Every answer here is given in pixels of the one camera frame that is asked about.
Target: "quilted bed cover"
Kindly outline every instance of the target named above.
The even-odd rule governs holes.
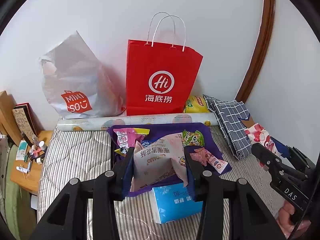
[[[242,177],[249,181],[271,213],[275,215],[283,205],[283,198],[270,187],[271,176],[249,155],[236,160],[218,126],[210,127],[212,138],[232,171],[221,175],[222,179],[236,181]],[[106,131],[58,131],[54,130],[39,183],[37,219],[71,178],[81,181],[94,179],[110,169],[111,138]],[[121,240],[194,240],[200,221],[200,213],[165,224],[156,224],[150,204],[151,193],[127,197],[115,202],[116,219]],[[223,240],[229,239],[228,200],[224,201]],[[87,239],[92,240],[92,200],[88,202]]]

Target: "green snack package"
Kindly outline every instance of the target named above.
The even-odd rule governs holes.
[[[204,146],[204,138],[200,131],[188,132],[184,130],[182,132],[183,146]]]

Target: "shopping bag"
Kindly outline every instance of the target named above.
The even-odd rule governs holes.
[[[196,79],[202,55],[190,47],[154,42],[128,41],[127,114],[182,113]]]
[[[40,58],[42,89],[66,119],[116,116],[123,99],[78,32]]]

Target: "metal bolt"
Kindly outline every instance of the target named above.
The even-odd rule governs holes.
[[[239,181],[239,183],[240,183],[241,185],[247,184],[247,180],[244,179],[244,178],[240,178],[238,181]]]
[[[77,178],[73,178],[73,179],[71,179],[71,180],[69,181],[69,183],[70,183],[71,185],[75,185],[75,184],[78,183],[78,179],[77,179]]]
[[[106,171],[106,172],[104,173],[104,175],[105,175],[106,177],[112,177],[114,174],[115,174],[115,173],[114,173],[113,171]]]
[[[203,171],[202,174],[203,174],[203,176],[210,177],[212,175],[212,172],[211,171]]]

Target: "purple cloth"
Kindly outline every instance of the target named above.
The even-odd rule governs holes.
[[[150,140],[152,142],[154,142],[154,141],[156,141],[156,140],[160,139],[161,137],[166,136],[168,134],[179,133],[179,132],[183,132],[184,130],[187,130],[189,132],[195,132],[196,130],[198,130],[203,134],[204,148],[207,149],[209,152],[211,152],[218,159],[223,160],[222,153],[220,152],[218,146],[215,144],[215,142],[212,139],[210,128],[208,126],[205,126],[203,123],[114,125],[108,129],[108,133],[110,134],[113,142],[116,145],[117,145],[117,135],[115,132],[113,132],[113,129],[126,128],[126,127],[150,129],[150,133],[145,137],[145,140]],[[192,153],[192,152],[194,152],[194,149],[201,148],[201,147],[199,147],[199,146],[186,146],[185,148],[188,150],[189,153]],[[111,154],[114,154],[114,158],[116,161],[124,158],[115,152],[112,152]],[[208,164],[206,167],[203,167],[203,168],[205,170],[211,171],[213,174],[220,176],[220,174],[210,164]],[[223,170],[222,174],[224,174],[228,171],[231,171],[231,169],[232,169],[231,165],[228,164],[225,167],[225,169]],[[173,175],[167,179],[164,179],[162,181],[159,181],[157,183],[154,183],[152,185],[144,187],[143,189],[140,189],[136,192],[129,192],[128,196],[134,197],[134,196],[137,196],[141,193],[150,191],[153,187],[166,186],[166,185],[177,184],[177,183],[182,183],[182,182],[183,181],[181,179],[179,179],[177,175]]]

